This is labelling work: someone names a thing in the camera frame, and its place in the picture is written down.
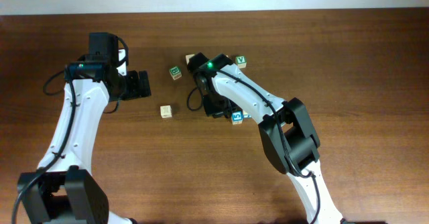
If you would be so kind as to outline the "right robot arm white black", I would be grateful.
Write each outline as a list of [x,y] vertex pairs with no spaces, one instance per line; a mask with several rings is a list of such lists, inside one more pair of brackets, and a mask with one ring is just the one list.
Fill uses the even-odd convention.
[[294,185],[309,223],[345,223],[324,182],[320,139],[303,102],[286,101],[245,76],[228,56],[186,56],[186,67],[201,95],[206,115],[236,118],[247,112],[256,122],[265,156]]

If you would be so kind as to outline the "wooden block blue side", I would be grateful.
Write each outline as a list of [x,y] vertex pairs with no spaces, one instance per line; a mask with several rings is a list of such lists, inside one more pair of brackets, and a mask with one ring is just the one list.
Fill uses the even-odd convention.
[[243,118],[247,119],[247,118],[251,118],[250,114],[248,114],[248,112],[242,110],[242,114],[243,114]]

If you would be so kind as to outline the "wooden block number 2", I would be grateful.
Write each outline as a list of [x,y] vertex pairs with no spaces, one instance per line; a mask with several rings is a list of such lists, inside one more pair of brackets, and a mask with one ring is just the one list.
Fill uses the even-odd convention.
[[172,107],[170,105],[163,105],[160,107],[160,115],[163,119],[172,117]]

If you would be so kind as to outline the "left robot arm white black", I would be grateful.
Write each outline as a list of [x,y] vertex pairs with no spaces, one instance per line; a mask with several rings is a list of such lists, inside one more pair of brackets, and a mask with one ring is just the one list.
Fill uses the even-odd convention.
[[23,205],[31,223],[134,223],[110,210],[91,173],[95,138],[110,102],[151,96],[145,71],[128,71],[127,44],[115,34],[89,35],[88,53],[60,71],[64,101],[52,141],[36,171],[17,182],[11,222]]

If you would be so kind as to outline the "green V wooden block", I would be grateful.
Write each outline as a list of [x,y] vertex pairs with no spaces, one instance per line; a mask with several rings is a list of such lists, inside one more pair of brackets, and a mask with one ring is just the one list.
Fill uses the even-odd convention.
[[235,57],[235,64],[238,66],[238,68],[245,68],[247,66],[247,59],[245,56],[236,56]]

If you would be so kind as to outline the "blue 5 wooden block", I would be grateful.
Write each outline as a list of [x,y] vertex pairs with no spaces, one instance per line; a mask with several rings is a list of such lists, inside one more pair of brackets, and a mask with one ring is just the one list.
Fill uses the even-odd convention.
[[236,111],[231,114],[231,122],[233,125],[238,125],[243,122],[243,113],[241,111]]

